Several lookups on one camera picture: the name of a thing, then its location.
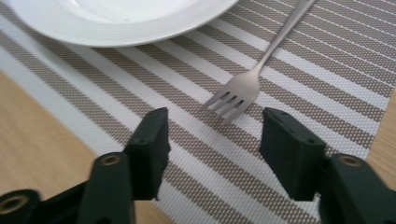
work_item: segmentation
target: metal fork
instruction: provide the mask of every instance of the metal fork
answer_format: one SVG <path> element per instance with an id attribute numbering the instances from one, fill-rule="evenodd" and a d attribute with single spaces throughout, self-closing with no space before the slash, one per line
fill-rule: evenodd
<path id="1" fill-rule="evenodd" d="M 221 124 L 226 124 L 242 114 L 259 95 L 259 76 L 264 64 L 275 51 L 277 46 L 286 37 L 286 35 L 290 33 L 297 22 L 303 17 L 305 12 L 307 12 L 316 1 L 317 0 L 300 0 L 256 66 L 246 73 L 242 73 L 233 77 L 222 89 L 218 90 L 212 98 L 204 103 L 201 109 L 207 108 L 208 106 L 214 104 L 217 100 L 221 101 L 212 109 L 212 111 L 216 111 L 229 103 L 228 105 L 224 106 L 223 110 L 218 114 L 218 117 L 221 117 L 234 107 L 237 107 L 235 111 Z"/>

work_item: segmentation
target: brass insert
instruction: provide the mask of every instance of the brass insert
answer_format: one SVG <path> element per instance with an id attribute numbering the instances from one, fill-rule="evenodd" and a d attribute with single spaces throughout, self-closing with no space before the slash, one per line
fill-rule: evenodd
<path id="1" fill-rule="evenodd" d="M 103 165 L 113 165 L 116 164 L 117 162 L 119 162 L 121 160 L 121 157 L 116 156 L 116 155 L 110 155 L 110 156 L 106 156 L 104 158 L 102 158 L 101 163 Z"/>
<path id="2" fill-rule="evenodd" d="M 29 197 L 26 195 L 16 195 L 7 198 L 0 202 L 0 215 L 8 214 L 14 212 L 29 202 Z"/>
<path id="3" fill-rule="evenodd" d="M 346 164 L 348 166 L 354 166 L 354 167 L 360 167 L 361 166 L 361 162 L 359 160 L 357 160 L 354 157 L 350 157 L 350 156 L 341 156 L 340 161 L 343 164 Z"/>

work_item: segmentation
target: white stripe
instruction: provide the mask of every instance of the white stripe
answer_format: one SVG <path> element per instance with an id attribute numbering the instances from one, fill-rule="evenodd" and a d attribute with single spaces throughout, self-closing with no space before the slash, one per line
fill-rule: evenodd
<path id="1" fill-rule="evenodd" d="M 246 69 L 252 68 L 256 64 L 254 59 L 202 33 L 190 32 L 187 34 L 187 37 L 193 39 L 199 44 L 206 46 L 209 49 L 214 50 L 216 53 L 233 61 L 234 63 L 242 65 Z M 378 126 L 377 122 L 364 117 L 362 114 L 348 108 L 347 106 L 341 105 L 338 102 L 335 102 L 333 99 L 324 96 L 323 94 L 314 91 L 269 67 L 265 67 L 263 69 L 262 77 L 275 82 L 285 90 L 297 94 L 311 104 L 316 105 L 323 110 L 329 111 L 335 116 L 363 129 L 367 133 L 376 133 L 376 128 Z"/>
<path id="2" fill-rule="evenodd" d="M 247 21 L 247 22 L 252 23 L 251 21 L 248 21 L 247 19 L 242 18 L 241 16 L 238 16 L 238 15 L 236 15 L 236 14 L 233 14 L 233 15 L 234 15 L 235 17 L 240 18 L 241 20 L 245 20 L 245 21 Z M 265 29 L 263 26 L 260 26 L 259 24 L 255 24 L 255 25 L 256 25 L 256 26 L 259 26 L 259 27 L 262 28 L 262 29 Z M 335 62 L 335 63 L 339 63 L 339 64 L 343 65 L 344 67 L 347 67 L 347 68 L 349 68 L 349 69 L 351 69 L 351 70 L 353 70 L 353 71 L 355 71 L 355 72 L 357 72 L 357 73 L 360 73 L 360 74 L 362 74 L 362 75 L 364 75 L 364 76 L 370 77 L 370 78 L 372 78 L 372 79 L 374 79 L 374 80 L 376 80 L 376 81 L 378 81 L 378 82 L 384 83 L 384 84 L 386 84 L 386 85 L 392 87 L 392 85 L 390 85 L 390 84 L 388 84 L 388 83 L 386 83 L 386 82 L 384 82 L 384 81 L 382 81 L 382 80 L 380 80 L 380 79 L 378 79 L 378 78 L 376 78 L 376 77 L 372 77 L 372 76 L 370 76 L 370 75 L 367 75 L 367 74 L 363 73 L 362 71 L 358 70 L 357 68 L 354 68 L 354 67 L 352 67 L 352 66 L 350 66 L 350 65 L 348 65 L 348 64 L 345 64 L 345 63 L 342 63 L 342 62 L 340 62 L 340 61 L 337 61 L 337 60 L 335 60 L 334 58 L 332 58 L 332 57 L 330 57 L 330 56 L 327 56 L 327 55 L 324 54 L 324 53 L 321 53 L 321 52 L 319 52 L 319 51 L 317 51 L 317 50 L 315 50 L 315 49 L 311 49 L 311 48 L 309 48 L 309 47 L 307 47 L 307 46 L 305 46 L 305 45 L 303 45 L 303 44 L 300 44 L 300 43 L 298 43 L 298 42 L 292 40 L 292 39 L 288 39 L 288 40 L 289 40 L 290 42 L 292 42 L 292 43 L 294 43 L 294 44 L 296 44 L 296 45 L 298 45 L 298 46 L 304 48 L 304 49 L 308 49 L 308 50 L 310 50 L 310 51 L 312 51 L 312 52 L 315 52 L 316 54 L 318 54 L 318 55 L 320 55 L 320 56 L 322 56 L 322 57 L 324 57 L 324 58 L 326 58 L 326 59 L 328 59 L 328 60 L 330 60 L 330 61 L 333 61 L 333 62 Z"/>
<path id="3" fill-rule="evenodd" d="M 318 8 L 323 9 L 323 10 L 328 11 L 328 12 L 331 12 L 332 14 L 337 15 L 337 16 L 339 16 L 339 17 L 342 17 L 343 19 L 356 22 L 357 24 L 359 24 L 359 25 L 361 25 L 361 26 L 368 27 L 368 28 L 373 29 L 373 30 L 375 30 L 375 31 L 377 31 L 377 32 L 379 32 L 379 33 L 384 34 L 384 35 L 390 35 L 390 36 L 393 36 L 393 37 L 396 36 L 396 35 L 394 35 L 394 34 L 388 33 L 388 32 L 386 32 L 386 31 L 383 31 L 383 30 L 380 30 L 380 29 L 378 29 L 378 28 L 375 28 L 375 27 L 373 27 L 373 26 L 371 26 L 371 25 L 368 25 L 367 23 L 363 23 L 363 22 L 361 22 L 361 21 L 353 20 L 353 19 L 351 19 L 351 18 L 349 18 L 349 17 L 347 17 L 347 16 L 341 15 L 341 14 L 339 14 L 339 13 L 337 13 L 337 12 L 331 11 L 331 10 L 326 9 L 326 8 L 324 8 L 324 7 L 318 7 Z M 377 42 L 379 42 L 379 43 L 381 43 L 381 44 L 384 44 L 384 45 L 389 46 L 389 44 L 386 44 L 386 43 L 384 43 L 384 42 L 382 42 L 382 41 L 380 41 L 380 40 L 377 40 L 377 39 L 375 39 L 375 38 L 371 38 L 371 39 L 374 39 L 374 40 L 376 40 Z"/>
<path id="4" fill-rule="evenodd" d="M 288 7 L 294 7 L 294 6 L 291 6 L 291 5 L 288 5 L 288 4 L 284 3 L 284 2 L 282 2 L 282 1 L 278 1 L 278 0 L 275 0 L 275 1 L 277 1 L 278 3 L 283 4 L 283 5 L 285 5 L 285 6 L 288 6 Z M 358 24 L 360 24 L 360 25 L 369 27 L 369 28 L 371 28 L 371 29 L 374 29 L 374 30 L 380 32 L 380 33 L 385 33 L 386 35 L 393 35 L 393 34 L 389 34 L 389 33 L 385 32 L 385 31 L 379 30 L 379 29 L 377 29 L 377 28 L 374 28 L 374 27 L 372 27 L 372 26 L 369 26 L 369 25 L 367 25 L 367 24 L 364 24 L 363 22 L 355 21 L 355 20 L 353 20 L 353 19 L 351 19 L 351 18 L 349 18 L 349 17 L 343 16 L 343 15 L 337 13 L 337 12 L 331 11 L 331 10 L 326 9 L 326 8 L 323 8 L 323 7 L 319 7 L 318 4 L 314 5 L 314 7 L 318 7 L 318 8 L 321 8 L 321 9 L 323 9 L 323 10 L 326 10 L 326 11 L 328 11 L 328 12 L 331 12 L 332 14 L 335 14 L 335 15 L 337 15 L 337 16 L 340 16 L 340 17 L 342 17 L 342 18 L 344 18 L 344 19 L 347 19 L 347 20 L 350 20 L 350 21 L 354 21 L 354 22 L 356 22 L 356 23 L 358 23 Z"/>
<path id="5" fill-rule="evenodd" d="M 140 99 L 147 102 L 153 107 L 168 107 L 169 119 L 181 126 L 187 132 L 194 135 L 197 139 L 201 140 L 201 142 L 213 147 L 213 149 L 215 149 L 218 153 L 220 153 L 225 158 L 232 161 L 242 169 L 246 170 L 251 175 L 255 176 L 268 187 L 274 189 L 284 197 L 288 197 L 286 192 L 278 183 L 271 169 L 264 162 L 257 159 L 250 153 L 246 152 L 236 143 L 227 139 L 216 130 L 213 130 L 211 127 L 207 126 L 191 114 L 187 113 L 184 109 L 180 108 L 178 105 L 175 105 L 173 102 L 169 101 L 158 92 L 152 90 L 139 79 L 118 68 L 113 63 L 109 62 L 106 58 L 93 51 L 92 49 L 84 49 L 72 45 L 69 45 L 68 47 L 101 71 L 106 71 L 108 67 L 112 67 L 111 73 L 109 73 L 108 75 L 115 81 L 117 81 L 125 89 L 133 92 Z M 155 67 L 152 65 L 152 63 L 151 65 L 141 65 L 145 66 L 146 68 Z M 256 122 L 254 124 L 245 123 L 245 125 L 256 125 L 258 127 L 256 134 L 260 134 L 262 126 L 259 122 Z M 311 216 L 316 217 L 318 214 L 313 206 L 315 205 L 312 204 L 311 207 L 303 209 Z"/>
<path id="6" fill-rule="evenodd" d="M 336 117 L 354 125 L 355 127 L 362 129 L 363 131 L 371 135 L 376 134 L 379 122 L 368 119 L 361 113 L 358 113 L 347 106 L 335 102 L 334 100 L 330 99 L 325 95 L 322 95 L 320 93 L 317 93 L 316 91 L 313 91 L 310 88 L 307 88 L 300 82 L 297 82 L 294 79 L 289 78 L 270 67 L 266 67 L 265 70 L 265 78 L 275 83 L 276 85 L 285 88 L 286 90 L 292 92 L 295 95 L 298 95 L 299 97 L 305 99 L 313 105 L 316 105 L 323 110 L 328 111 Z"/>
<path id="7" fill-rule="evenodd" d="M 258 38 L 255 35 L 252 35 L 246 31 L 239 29 L 231 25 L 226 21 L 215 20 L 210 23 L 213 27 L 221 30 L 222 32 L 232 35 L 241 41 L 246 42 L 250 46 L 256 49 L 265 49 L 268 47 L 269 42 Z M 273 57 L 278 58 L 279 60 L 296 67 L 312 77 L 318 78 L 324 82 L 329 83 L 335 88 L 347 92 L 364 102 L 374 105 L 382 110 L 385 110 L 388 105 L 388 98 L 370 91 L 352 81 L 349 81 L 343 77 L 337 76 L 335 73 L 328 71 L 314 63 L 309 62 L 306 59 L 303 59 L 297 55 L 294 55 L 282 48 L 278 48 L 276 52 L 273 54 Z"/>
<path id="8" fill-rule="evenodd" d="M 214 78 L 217 82 L 219 82 L 221 84 L 227 83 L 227 81 L 232 77 L 232 75 L 228 74 L 227 72 L 225 72 L 223 70 L 220 70 L 214 64 L 209 63 L 209 62 L 203 60 L 202 58 L 199 58 L 196 55 L 193 55 L 191 52 L 188 52 L 187 50 L 181 48 L 180 46 L 178 46 L 176 44 L 173 44 L 170 41 L 163 41 L 161 43 L 158 43 L 157 46 L 160 49 L 162 49 L 162 50 L 166 51 L 167 53 L 173 55 L 174 57 L 178 58 L 182 62 L 188 63 L 190 66 L 194 67 L 198 71 L 201 71 L 205 74 L 211 74 L 211 77 Z M 135 56 L 134 60 L 139 60 L 140 57 L 142 57 L 141 54 L 139 54 L 138 56 Z M 149 64 L 146 67 L 147 69 L 151 69 L 151 71 L 154 73 L 158 73 L 158 74 L 161 73 L 161 71 L 162 71 L 161 69 L 158 71 L 153 70 L 153 67 L 158 66 L 158 65 L 152 66 L 155 63 L 154 61 L 147 61 L 147 60 L 149 60 L 149 57 L 146 57 L 145 60 L 146 60 L 146 63 Z M 194 91 L 199 92 L 197 95 L 207 96 L 204 99 L 202 99 L 202 98 L 196 99 L 201 104 L 203 104 L 211 96 L 210 93 L 208 93 L 205 89 L 202 89 L 202 88 L 196 88 L 196 89 L 194 89 Z M 311 118 L 309 118 L 309 117 L 305 116 L 304 114 L 300 113 L 299 111 L 289 107 L 288 105 L 285 105 L 285 104 L 279 102 L 277 99 L 273 98 L 272 96 L 270 96 L 264 92 L 261 92 L 259 94 L 259 97 L 257 98 L 256 103 L 262 107 L 270 106 L 270 107 L 274 107 L 274 108 L 278 108 L 278 109 L 290 112 L 294 117 L 296 117 L 304 125 L 307 125 L 307 127 L 309 129 L 315 130 L 314 133 L 317 134 L 320 138 L 322 138 L 329 145 L 338 149 L 341 152 L 360 156 L 361 158 L 365 158 L 367 156 L 367 152 L 368 152 L 367 149 L 357 145 L 356 143 L 350 141 L 349 139 L 346 139 L 341 134 L 335 133 L 331 129 L 312 120 Z M 234 120 L 233 123 L 235 123 L 236 125 L 241 127 L 243 130 L 247 131 L 248 133 L 252 134 L 256 138 L 261 139 L 261 136 L 260 136 L 261 131 L 259 131 L 259 130 L 261 129 L 262 125 L 259 122 L 251 122 L 250 120 L 246 120 L 245 116 L 247 116 L 247 115 L 243 114 L 240 118 Z"/>
<path id="9" fill-rule="evenodd" d="M 0 16 L 0 22 L 2 26 L 0 29 L 8 34 L 14 34 L 17 38 L 14 38 L 19 44 L 22 44 L 28 51 L 34 54 L 40 60 L 46 61 L 48 58 L 55 60 L 57 63 L 62 63 L 59 61 L 60 59 L 52 54 L 47 49 L 43 48 L 33 39 L 30 39 L 27 34 L 19 30 L 19 28 L 13 27 L 9 21 L 5 20 L 2 16 Z M 24 67 L 18 61 L 12 58 L 7 52 L 5 52 L 2 48 L 0 48 L 0 55 L 2 55 L 2 63 L 0 63 L 0 67 L 2 70 L 9 74 L 11 78 L 13 78 L 18 84 L 20 84 L 26 91 L 29 92 L 40 104 L 42 104 L 51 114 L 53 114 L 57 119 L 59 119 L 67 128 L 69 128 L 73 133 L 75 133 L 81 141 L 83 141 L 92 151 L 96 154 L 101 155 L 111 151 L 121 151 L 124 146 L 121 146 L 114 138 L 108 135 L 105 131 L 103 131 L 100 127 L 98 127 L 94 122 L 92 122 L 89 118 L 87 118 L 84 114 L 82 114 L 78 109 L 76 109 L 73 105 L 67 102 L 59 93 L 54 91 L 50 86 L 48 86 L 45 82 L 43 82 L 40 78 L 38 78 L 35 74 L 32 73 L 28 68 Z M 54 63 L 46 63 L 50 68 L 54 69 L 57 65 Z M 72 69 L 67 63 L 63 63 L 64 71 L 62 72 L 64 77 L 69 77 L 70 74 L 65 71 L 70 72 Z M 78 83 L 82 79 L 71 79 L 75 83 L 71 83 L 75 87 L 78 86 Z M 90 97 L 95 97 L 97 92 L 89 90 L 82 90 L 84 93 L 89 93 Z M 107 99 L 106 102 L 103 100 L 99 102 L 101 106 L 106 109 L 110 109 L 113 115 L 117 116 L 117 119 L 121 121 L 125 125 L 129 125 L 130 130 L 134 130 L 135 126 L 140 121 L 140 118 L 137 115 L 132 113 L 128 113 L 127 115 L 122 114 L 114 110 L 114 108 L 109 108 L 107 105 L 116 105 L 118 102 L 112 98 Z M 165 204 L 172 204 L 171 207 L 166 207 L 166 211 L 172 211 L 169 216 L 174 218 L 175 220 L 183 220 L 185 217 L 181 217 L 183 214 L 180 214 L 178 211 L 180 209 L 185 209 L 180 207 L 181 205 L 188 205 L 188 209 L 191 211 L 197 212 L 198 214 L 203 215 L 206 214 L 200 207 L 196 204 L 189 202 L 180 202 L 178 199 L 183 199 L 184 196 L 175 189 L 167 189 L 166 184 L 162 186 L 162 189 L 165 192 L 172 192 L 173 195 L 178 195 L 176 198 L 169 198 L 171 201 L 166 201 L 166 197 L 162 199 L 162 202 Z M 157 203 L 160 208 L 163 208 L 162 203 Z M 210 215 L 206 214 L 206 217 L 201 217 L 201 220 L 211 220 L 209 223 L 215 222 Z"/>
<path id="10" fill-rule="evenodd" d="M 263 7 L 267 7 L 266 5 L 264 5 L 264 4 L 262 4 L 262 3 L 258 3 L 258 2 L 255 2 L 255 3 L 257 3 L 257 4 L 259 4 L 259 5 L 262 5 Z M 283 5 L 286 5 L 286 6 L 288 6 L 288 7 L 291 7 L 290 5 L 287 5 L 287 4 L 283 3 L 283 2 L 279 2 L 279 3 L 281 3 L 281 4 L 283 4 Z M 318 8 L 321 8 L 321 9 L 323 9 L 323 10 L 326 10 L 326 11 L 328 11 L 328 12 L 331 12 L 332 14 L 338 15 L 337 13 L 335 13 L 335 12 L 333 12 L 333 11 L 330 11 L 329 9 L 326 9 L 326 8 L 323 8 L 323 7 L 319 7 L 318 5 L 314 5 L 314 7 L 318 7 Z M 283 14 L 283 15 L 286 15 L 285 13 L 283 13 L 283 12 L 281 12 L 281 11 L 278 11 L 278 10 L 276 10 L 276 9 L 273 9 L 273 8 L 270 8 L 270 9 L 272 9 L 273 11 L 276 11 L 276 12 L 278 12 L 278 13 L 281 13 L 281 14 Z M 361 34 L 361 33 L 357 32 L 357 31 L 351 30 L 351 29 L 349 29 L 349 28 L 347 28 L 347 27 L 344 27 L 344 26 L 342 26 L 342 25 L 340 25 L 340 24 L 338 24 L 338 23 L 335 23 L 335 22 L 333 22 L 333 21 L 325 20 L 325 19 L 323 19 L 323 18 L 321 18 L 321 17 L 319 17 L 319 16 L 317 16 L 317 15 L 314 15 L 314 14 L 312 14 L 312 13 L 310 13 L 310 12 L 308 12 L 308 14 L 311 15 L 311 16 L 313 16 L 313 17 L 315 17 L 315 18 L 317 18 L 317 19 L 320 19 L 320 20 L 322 20 L 322 21 L 326 21 L 326 22 L 328 22 L 328 23 L 330 23 L 330 24 L 333 24 L 333 25 L 335 25 L 335 26 L 338 26 L 338 27 L 341 27 L 341 28 L 343 28 L 343 29 L 346 29 L 346 30 L 348 30 L 349 32 L 352 32 L 352 33 L 354 33 L 354 34 L 364 36 L 364 37 L 369 38 L 369 39 L 371 39 L 371 40 L 373 40 L 373 41 L 375 41 L 375 42 L 378 42 L 378 43 L 380 43 L 380 44 L 386 45 L 387 47 L 396 49 L 394 46 L 389 45 L 389 44 L 387 44 L 387 43 L 384 43 L 384 42 L 382 42 L 381 40 L 372 38 L 372 37 L 370 37 L 370 36 L 368 36 L 368 35 Z M 354 20 L 352 20 L 352 19 L 350 19 L 350 18 L 348 18 L 348 17 L 342 16 L 342 15 L 338 15 L 338 16 L 343 17 L 344 19 L 347 19 L 347 20 L 350 20 L 350 21 L 354 21 Z"/>
<path id="11" fill-rule="evenodd" d="M 159 195 L 160 200 L 153 203 L 176 223 L 219 223 L 166 180 Z"/>
<path id="12" fill-rule="evenodd" d="M 286 223 L 176 143 L 173 142 L 171 145 L 173 150 L 171 159 L 177 166 L 182 167 L 184 172 L 198 180 L 244 217 L 253 223 Z"/>
<path id="13" fill-rule="evenodd" d="M 362 4 L 362 5 L 364 5 L 364 6 L 367 6 L 367 7 L 375 8 L 375 9 L 377 9 L 377 10 L 380 10 L 381 12 L 385 12 L 385 13 L 388 13 L 388 14 L 390 14 L 390 15 L 396 16 L 396 14 L 395 14 L 395 13 L 392 13 L 392 12 L 386 11 L 386 10 L 384 10 L 384 9 L 382 9 L 382 8 L 379 8 L 379 7 L 373 7 L 372 5 L 365 4 L 365 3 L 363 3 L 363 2 L 356 1 L 356 0 L 353 0 L 353 1 L 354 1 L 354 2 L 356 2 L 356 3 Z"/>
<path id="14" fill-rule="evenodd" d="M 245 10 L 247 10 L 247 11 L 250 11 L 251 13 L 254 13 L 254 14 L 260 16 L 260 17 L 263 17 L 263 18 L 265 18 L 265 19 L 267 19 L 267 20 L 273 21 L 274 23 L 277 23 L 277 24 L 280 24 L 280 25 L 283 24 L 282 22 L 275 21 L 275 20 L 271 20 L 271 18 L 266 17 L 266 16 L 264 16 L 264 15 L 262 15 L 262 14 L 256 12 L 256 11 L 254 11 L 254 10 L 252 10 L 252 9 L 250 9 L 250 8 L 242 7 L 242 6 L 239 6 L 239 7 L 243 8 L 243 9 L 245 9 Z M 368 49 L 368 48 L 366 48 L 366 47 L 364 47 L 364 46 L 362 46 L 362 45 L 360 45 L 360 44 L 358 44 L 358 43 L 355 43 L 355 42 L 353 42 L 353 41 L 347 40 L 347 39 L 345 39 L 345 38 L 343 38 L 343 37 L 341 37 L 341 36 L 339 36 L 339 35 L 335 35 L 335 34 L 333 34 L 333 33 L 331 33 L 331 32 L 328 32 L 328 31 L 326 31 L 326 30 L 320 28 L 320 27 L 317 27 L 316 25 L 312 25 L 312 24 L 310 24 L 310 23 L 308 23 L 308 22 L 306 22 L 306 21 L 300 21 L 300 23 L 303 23 L 303 24 L 305 24 L 305 25 L 307 25 L 307 26 L 310 26 L 310 27 L 312 27 L 312 28 L 315 28 L 316 30 L 319 30 L 319 31 L 321 31 L 321 32 L 323 32 L 323 33 L 325 33 L 325 34 L 327 34 L 327 35 L 332 35 L 332 36 L 334 36 L 334 37 L 336 37 L 336 38 L 338 38 L 338 39 L 341 39 L 341 40 L 343 40 L 343 41 L 346 41 L 346 42 L 349 43 L 349 44 L 358 46 L 359 48 L 368 50 L 368 51 L 370 51 L 370 52 L 372 52 L 372 53 L 374 53 L 374 54 L 380 55 L 380 56 L 382 56 L 382 57 L 384 57 L 384 58 L 387 58 L 387 59 L 389 59 L 389 60 L 391 60 L 391 61 L 396 62 L 396 59 L 390 58 L 389 56 L 387 56 L 387 55 L 385 55 L 385 54 L 382 54 L 382 53 L 380 53 L 380 52 L 376 52 L 375 50 Z M 322 40 L 320 40 L 320 39 L 317 39 L 316 37 L 313 37 L 312 35 L 308 35 L 308 34 L 306 34 L 306 33 L 304 33 L 304 32 L 301 32 L 301 31 L 299 31 L 298 29 L 294 29 L 293 32 L 296 32 L 296 33 L 299 33 L 299 34 L 301 34 L 301 35 L 305 35 L 305 36 L 307 36 L 307 37 L 309 37 L 309 38 L 315 39 L 316 41 L 318 41 L 318 42 L 320 42 L 320 43 L 322 43 L 322 44 L 324 44 L 324 45 L 327 45 L 327 46 L 329 46 L 330 48 L 337 49 L 337 50 L 339 50 L 339 51 L 341 51 L 341 52 L 344 52 L 345 54 L 348 54 L 348 55 L 350 55 L 350 56 L 352 56 L 352 57 L 354 57 L 354 58 L 357 58 L 357 59 L 362 60 L 362 61 L 364 61 L 364 62 L 366 62 L 366 63 L 372 64 L 373 66 L 376 66 L 376 67 L 379 67 L 379 68 L 381 68 L 381 69 L 384 69 L 384 70 L 389 71 L 387 68 L 383 68 L 383 67 L 381 67 L 380 65 L 378 65 L 378 64 L 376 64 L 376 63 L 372 63 L 372 62 L 370 62 L 370 61 L 367 61 L 367 60 L 365 60 L 365 59 L 359 57 L 358 55 L 349 53 L 349 52 L 347 52 L 347 51 L 345 51 L 345 50 L 343 50 L 343 49 L 339 49 L 338 47 L 333 46 L 333 45 L 331 45 L 331 44 L 329 44 L 329 43 L 327 43 L 327 42 L 325 42 L 325 41 L 322 41 Z"/>
<path id="15" fill-rule="evenodd" d="M 391 2 L 388 2 L 388 1 L 385 1 L 385 0 L 380 0 L 381 2 L 385 2 L 385 3 L 388 3 L 388 4 L 390 4 L 390 5 L 393 5 L 393 6 L 396 6 L 396 3 L 391 3 Z"/>
<path id="16" fill-rule="evenodd" d="M 374 17 L 374 16 L 372 16 L 372 15 L 363 13 L 363 12 L 358 11 L 358 10 L 356 10 L 356 9 L 353 9 L 353 8 L 351 8 L 351 7 L 346 7 L 346 6 L 344 6 L 344 5 L 341 5 L 341 4 L 339 4 L 339 3 L 336 3 L 336 2 L 334 2 L 334 1 L 328 1 L 328 2 L 330 2 L 330 3 L 332 3 L 332 4 L 335 4 L 335 5 L 337 5 L 337 6 L 343 7 L 343 8 L 347 8 L 347 9 L 349 9 L 349 10 L 351 10 L 351 11 L 354 11 L 354 12 L 359 13 L 359 14 L 361 14 L 361 15 L 370 17 L 370 18 L 372 18 L 372 19 L 374 19 L 374 20 L 382 21 L 382 22 L 384 22 L 384 23 L 386 23 L 386 24 L 389 24 L 389 25 L 392 25 L 392 26 L 396 26 L 396 24 L 394 24 L 394 23 L 392 23 L 392 22 L 384 21 L 384 20 L 382 20 L 382 19 L 379 19 L 379 18 Z"/>

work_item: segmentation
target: woven placemat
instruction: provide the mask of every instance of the woven placemat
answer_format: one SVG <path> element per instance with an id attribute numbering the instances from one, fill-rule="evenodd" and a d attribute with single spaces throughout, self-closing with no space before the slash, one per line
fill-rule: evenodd
<path id="1" fill-rule="evenodd" d="M 0 70 L 98 155 L 169 109 L 171 160 L 155 204 L 177 223 L 318 223 L 258 153 L 262 110 L 292 114 L 328 153 L 365 158 L 396 82 L 396 3 L 318 0 L 262 71 L 255 104 L 220 126 L 201 105 L 262 56 L 297 0 L 242 0 L 195 31 L 92 49 L 33 31 L 0 2 Z"/>

